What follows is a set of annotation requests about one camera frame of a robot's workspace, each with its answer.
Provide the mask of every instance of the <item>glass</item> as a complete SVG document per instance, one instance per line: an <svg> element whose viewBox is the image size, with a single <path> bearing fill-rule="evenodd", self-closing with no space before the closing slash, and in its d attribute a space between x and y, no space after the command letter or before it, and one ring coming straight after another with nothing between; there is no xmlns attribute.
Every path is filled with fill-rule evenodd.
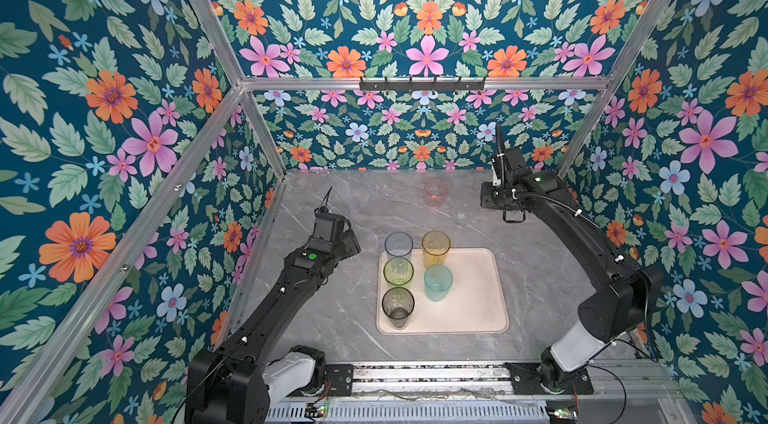
<svg viewBox="0 0 768 424"><path fill-rule="evenodd" d="M411 258L413 251L413 239L404 232L393 232L384 241L384 250L389 259L393 257Z"/></svg>
<svg viewBox="0 0 768 424"><path fill-rule="evenodd" d="M393 286L408 287L413 279L413 265L405 257L393 257L384 265L384 279Z"/></svg>
<svg viewBox="0 0 768 424"><path fill-rule="evenodd" d="M430 208L439 208L446 202L448 185L440 179L430 179L424 185L425 199Z"/></svg>
<svg viewBox="0 0 768 424"><path fill-rule="evenodd" d="M422 249L424 250L424 267L441 265L446 262L448 250L451 248L451 240L446 233L440 231L430 231L422 239Z"/></svg>
<svg viewBox="0 0 768 424"><path fill-rule="evenodd" d="M382 309L394 327L403 327L413 312L415 303L411 291L405 287L393 287L384 294Z"/></svg>
<svg viewBox="0 0 768 424"><path fill-rule="evenodd" d="M452 284L453 274L443 265L431 266L424 273L424 292L430 301L442 301Z"/></svg>

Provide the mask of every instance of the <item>beige tray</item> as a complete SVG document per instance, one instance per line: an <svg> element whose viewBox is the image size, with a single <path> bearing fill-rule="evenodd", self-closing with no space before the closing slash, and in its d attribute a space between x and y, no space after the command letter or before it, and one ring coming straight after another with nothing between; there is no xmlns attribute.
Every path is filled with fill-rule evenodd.
<svg viewBox="0 0 768 424"><path fill-rule="evenodd" d="M448 252L445 266L453 273L448 295L436 303L424 294L422 250L411 254L414 275L408 290L416 305L405 326L394 327L381 307L390 286L384 280L386 252L379 256L379 297L376 327L384 334L503 333L509 327L496 258L484 247L458 247Z"/></svg>

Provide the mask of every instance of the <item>orange tulip-like flower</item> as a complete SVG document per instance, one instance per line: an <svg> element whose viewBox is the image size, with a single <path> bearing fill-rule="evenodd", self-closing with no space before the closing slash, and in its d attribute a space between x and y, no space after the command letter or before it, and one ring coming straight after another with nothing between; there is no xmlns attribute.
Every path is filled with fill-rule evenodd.
<svg viewBox="0 0 768 424"><path fill-rule="evenodd" d="M309 162L312 160L312 153L303 146L293 146L290 155L298 162Z"/></svg>
<svg viewBox="0 0 768 424"><path fill-rule="evenodd" d="M158 384L158 387L154 388L154 391L152 392L152 399L158 401L163 399L163 396L165 396L165 391L168 389L168 382L163 381L160 384Z"/></svg>
<svg viewBox="0 0 768 424"><path fill-rule="evenodd" d="M240 239L243 237L243 227L237 221L232 221L229 226L226 227L224 232L224 249L227 252L237 251L237 246L240 246Z"/></svg>
<svg viewBox="0 0 768 424"><path fill-rule="evenodd" d="M221 101L219 80L208 69L195 71L194 78L192 90L197 93L197 104L208 113L214 112Z"/></svg>
<svg viewBox="0 0 768 424"><path fill-rule="evenodd" d="M224 325L224 321L226 319L226 311L221 311L219 314L219 317L216 319L216 322L214 322L214 326L211 328L214 333L210 335L210 345L215 346L216 342L219 340L219 333L221 332L221 327Z"/></svg>
<svg viewBox="0 0 768 424"><path fill-rule="evenodd" d="M255 35L266 33L266 28L270 27L270 22L264 17L264 10L261 7L254 6L250 1L235 4L235 19L238 26Z"/></svg>
<svg viewBox="0 0 768 424"><path fill-rule="evenodd" d="M264 198L264 208L269 209L270 205L272 205L272 199L275 197L275 189L271 188L266 192L266 197Z"/></svg>
<svg viewBox="0 0 768 424"><path fill-rule="evenodd" d="M760 248L760 255L763 256L766 262L768 262L768 216L763 218L763 224L766 227L758 227L755 229L755 241L759 245L763 245Z"/></svg>
<svg viewBox="0 0 768 424"><path fill-rule="evenodd" d="M416 148L416 150L413 152L413 157L421 162L424 162L429 159L429 153L429 148L422 145Z"/></svg>
<svg viewBox="0 0 768 424"><path fill-rule="evenodd" d="M608 236L608 239L613 241L617 246L621 246L627 242L627 230L624 229L624 224L615 219L610 222L605 234Z"/></svg>
<svg viewBox="0 0 768 424"><path fill-rule="evenodd" d="M768 106L768 70L751 71L739 76L739 82L730 85L725 107L733 109L737 116L752 116L760 112L760 106Z"/></svg>
<svg viewBox="0 0 768 424"><path fill-rule="evenodd" d="M132 109L139 107L139 102L134 98L136 90L134 85L125 82L125 76L109 71L99 71L98 80L88 80L85 87L88 93L86 101L91 108L96 108L96 115L104 121L112 120L120 124L126 118L130 118L134 112Z"/></svg>
<svg viewBox="0 0 768 424"><path fill-rule="evenodd" d="M523 50L518 51L517 46L508 46L507 50L498 50L493 59L488 61L488 73L492 78L514 78L520 76L520 72L528 65L523 61L528 55Z"/></svg>
<svg viewBox="0 0 768 424"><path fill-rule="evenodd" d="M464 3L456 1L451 7L451 12L454 16L464 16L467 13L467 6Z"/></svg>
<svg viewBox="0 0 768 424"><path fill-rule="evenodd" d="M56 281L64 282L74 272L74 282L82 283L94 276L94 267L109 257L106 252L115 246L115 236L109 231L109 223L101 216L91 222L87 212L75 212L69 216L69 226L56 221L45 232L54 243L40 246L40 264L56 263L48 274Z"/></svg>
<svg viewBox="0 0 768 424"><path fill-rule="evenodd" d="M657 70L645 70L634 79L629 91L630 109L642 114L648 111L648 108L656 106L659 100L656 95L661 93L660 77L661 74Z"/></svg>
<svg viewBox="0 0 768 424"><path fill-rule="evenodd" d="M605 6L600 6L589 22L592 25L592 33L606 34L619 25L619 20L624 17L626 11L624 0L619 0L619 2L610 0Z"/></svg>
<svg viewBox="0 0 768 424"><path fill-rule="evenodd" d="M362 78L366 62L360 60L360 52L346 46L339 46L338 51L328 53L328 70L334 78Z"/></svg>
<svg viewBox="0 0 768 424"><path fill-rule="evenodd" d="M408 5L405 3L400 3L397 6L395 6L395 14L403 17L408 14Z"/></svg>
<svg viewBox="0 0 768 424"><path fill-rule="evenodd" d="M552 146L542 145L533 150L533 155L531 156L531 158L534 161L546 161L547 159L552 158L553 154L554 154L554 148Z"/></svg>
<svg viewBox="0 0 768 424"><path fill-rule="evenodd" d="M717 402L704 403L704 410L701 411L701 419L703 419L706 424L736 424L736 418L732 414L725 412L725 408Z"/></svg>
<svg viewBox="0 0 768 424"><path fill-rule="evenodd" d="M424 31L424 34L432 34L436 29L440 28L442 11L437 8L437 3L435 1L427 1L416 13L416 18L418 19L416 26Z"/></svg>

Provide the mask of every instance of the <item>metal beam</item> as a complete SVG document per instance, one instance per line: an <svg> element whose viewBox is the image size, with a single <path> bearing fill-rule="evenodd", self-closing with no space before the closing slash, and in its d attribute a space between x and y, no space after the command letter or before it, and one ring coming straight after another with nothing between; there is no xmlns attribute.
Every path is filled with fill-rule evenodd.
<svg viewBox="0 0 768 424"><path fill-rule="evenodd" d="M266 160L270 163L270 166L272 166L275 176L282 181L285 179L286 167L283 163L283 159L280 158L280 153L277 151L277 144L272 137L270 128L266 125L264 115L259 111L259 105L256 103L254 93L246 93L242 106L243 111L245 111L245 116L247 116L250 123L254 125L256 141L261 144L261 149L264 150Z"/></svg>
<svg viewBox="0 0 768 424"><path fill-rule="evenodd" d="M632 64L634 64L634 61L640 54L640 50L643 49L645 42L653 33L661 19L662 13L667 9L671 1L648 0L648 6L645 8L642 16L640 16L638 25L632 31L627 43L621 48L619 56L610 68L608 88L598 93L597 97L595 97L587 115L581 121L581 125L568 144L568 150L558 166L558 175L561 178L568 174L568 170L571 169L576 156L581 151L581 148L584 147L584 143L589 139L592 129L600 121L600 117L605 111L605 106L610 103L611 98L618 91L621 81L630 72Z"/></svg>
<svg viewBox="0 0 768 424"><path fill-rule="evenodd" d="M0 406L0 422L29 424L34 419L43 401L51 395L59 377L80 351L85 338L91 335L98 318L109 307L152 234L168 215L179 196L179 190L187 184L224 123L232 116L241 95L242 92L235 89L221 100L67 316L58 324L40 356L5 398Z"/></svg>
<svg viewBox="0 0 768 424"><path fill-rule="evenodd" d="M234 49L230 45L229 39L226 37L224 28L221 27L219 17L214 12L213 5L210 3L210 0L189 1L197 15L197 19L200 21L203 32L208 38L208 42L213 46L216 57L219 58L219 62L224 67L226 78L230 81L232 87L237 86L245 74L240 66L240 61L237 60Z"/></svg>
<svg viewBox="0 0 768 424"><path fill-rule="evenodd" d="M361 80L353 78L256 78L247 76L241 82L245 91L265 90L359 90ZM463 86L473 84L471 90L606 90L608 79L605 76L555 76L552 78L519 77L471 78L460 80L448 77L408 77L408 78L363 78L364 87L380 91L418 91L440 90L439 88L461 91Z"/></svg>

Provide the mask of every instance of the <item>blue floral wall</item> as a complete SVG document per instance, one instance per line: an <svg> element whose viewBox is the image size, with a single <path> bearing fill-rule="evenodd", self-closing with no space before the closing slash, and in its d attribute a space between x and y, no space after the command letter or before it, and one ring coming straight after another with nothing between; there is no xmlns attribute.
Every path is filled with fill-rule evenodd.
<svg viewBox="0 0 768 424"><path fill-rule="evenodd" d="M674 0L570 175L667 271L654 353L707 424L768 418L767 1Z"/></svg>
<svg viewBox="0 0 768 424"><path fill-rule="evenodd" d="M606 74L645 8L645 0L212 1L243 68L263 77ZM656 49L649 42L644 55Z"/></svg>
<svg viewBox="0 0 768 424"><path fill-rule="evenodd" d="M0 216L13 223L0 236L3 400L228 85L186 0L0 4ZM133 402L160 386L165 400L155 392L139 420L158 424L152 415L178 402L185 363L210 345L270 196L243 119L233 116L40 420L133 419ZM177 290L176 315L158 315ZM115 347L124 359L102 376Z"/></svg>

